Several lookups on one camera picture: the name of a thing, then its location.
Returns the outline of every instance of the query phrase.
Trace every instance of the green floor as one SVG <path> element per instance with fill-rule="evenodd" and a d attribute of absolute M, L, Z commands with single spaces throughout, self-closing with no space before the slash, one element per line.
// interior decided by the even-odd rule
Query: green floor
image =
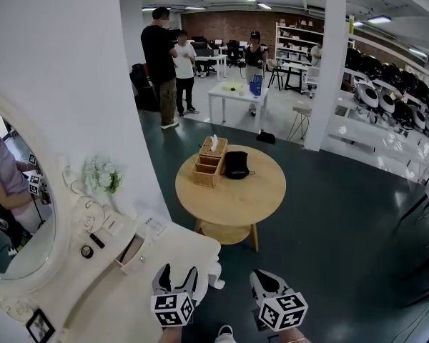
<path fill-rule="evenodd" d="M 209 290 L 194 324 L 184 330 L 186 342 L 210 343 L 224 323 L 233 326 L 238 343 L 268 342 L 272 332 L 258 333 L 251 314 L 254 268 L 284 277 L 303 293 L 310 308 L 302 331 L 313 343 L 390 343 L 429 309 L 429 303 L 403 308 L 429 287 L 428 273 L 402 280 L 429 255 L 429 218 L 415 225 L 418 212 L 396 228 L 400 215 L 422 196 L 421 186 L 325 151 L 280 140 L 264 144 L 251 132 L 190 119 L 162 131 L 159 114 L 139 115 L 169 212 L 184 227 L 193 229 L 194 220 L 178 201 L 174 179 L 206 136 L 215 133 L 269 154 L 287 180 L 281 207 L 257 225 L 260 253 L 249 239 L 222 248 L 226 286 Z M 413 327 L 395 343 L 404 342 Z M 407 342 L 428 337 L 429 314 Z"/>

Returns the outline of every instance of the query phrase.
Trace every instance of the tissue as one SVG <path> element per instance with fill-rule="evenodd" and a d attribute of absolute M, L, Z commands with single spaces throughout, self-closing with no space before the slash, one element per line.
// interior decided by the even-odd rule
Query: tissue
<path fill-rule="evenodd" d="M 210 151 L 216 151 L 217 148 L 217 136 L 214 134 L 212 136 L 212 148 L 210 149 Z"/>

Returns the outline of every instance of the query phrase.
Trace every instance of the white pillar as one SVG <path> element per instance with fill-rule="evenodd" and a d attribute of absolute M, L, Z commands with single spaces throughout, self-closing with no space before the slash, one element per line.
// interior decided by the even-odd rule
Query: white pillar
<path fill-rule="evenodd" d="M 121 6 L 122 35 L 126 49 L 127 66 L 144 63 L 144 53 L 140 36 L 145 28 L 143 23 L 142 0 L 119 0 Z"/>
<path fill-rule="evenodd" d="M 347 49 L 346 0 L 326 0 L 320 78 L 313 103 L 306 149 L 319 151 L 327 123 L 335 110 Z"/>

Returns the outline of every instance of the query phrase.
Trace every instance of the man in black shirt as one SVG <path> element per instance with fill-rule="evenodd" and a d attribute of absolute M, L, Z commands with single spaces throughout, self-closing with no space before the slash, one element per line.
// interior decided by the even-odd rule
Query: man in black shirt
<path fill-rule="evenodd" d="M 152 23 L 143 29 L 142 45 L 148 66 L 149 78 L 156 95 L 160 98 L 161 128 L 168 129 L 178 125 L 174 118 L 177 105 L 177 74 L 173 58 L 178 57 L 168 26 L 170 12 L 167 8 L 157 8 L 152 12 Z"/>

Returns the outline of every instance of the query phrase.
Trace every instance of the round wooden table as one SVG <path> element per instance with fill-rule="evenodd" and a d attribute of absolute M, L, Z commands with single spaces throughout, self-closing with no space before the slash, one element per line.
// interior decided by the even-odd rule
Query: round wooden table
<path fill-rule="evenodd" d="M 286 178 L 270 156 L 247 146 L 229 145 L 228 151 L 248 153 L 247 165 L 254 175 L 244 179 L 221 177 L 216 187 L 192 181 L 192 167 L 198 154 L 186 160 L 178 171 L 175 186 L 182 206 L 197 219 L 196 232 L 223 245 L 236 244 L 252 233 L 259 251 L 256 223 L 273 214 L 286 192 Z"/>

